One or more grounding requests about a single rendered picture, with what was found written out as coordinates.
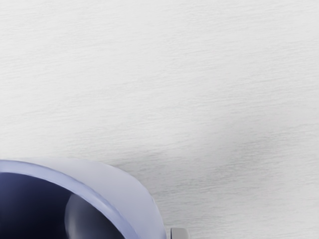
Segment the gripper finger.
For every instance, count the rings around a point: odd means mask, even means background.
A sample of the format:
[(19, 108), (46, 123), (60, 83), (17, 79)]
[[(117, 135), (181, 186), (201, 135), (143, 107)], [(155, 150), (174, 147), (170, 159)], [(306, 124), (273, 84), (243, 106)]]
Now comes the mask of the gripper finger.
[(186, 228), (171, 228), (170, 239), (190, 239), (190, 235)]

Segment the pale blue cup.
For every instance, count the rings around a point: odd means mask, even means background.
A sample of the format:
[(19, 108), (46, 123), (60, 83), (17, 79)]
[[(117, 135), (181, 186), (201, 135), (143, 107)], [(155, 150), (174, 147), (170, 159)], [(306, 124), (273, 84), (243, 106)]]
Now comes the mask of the pale blue cup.
[(125, 239), (166, 239), (149, 191), (117, 167), (80, 159), (0, 159), (0, 173), (40, 178), (71, 191), (99, 210)]

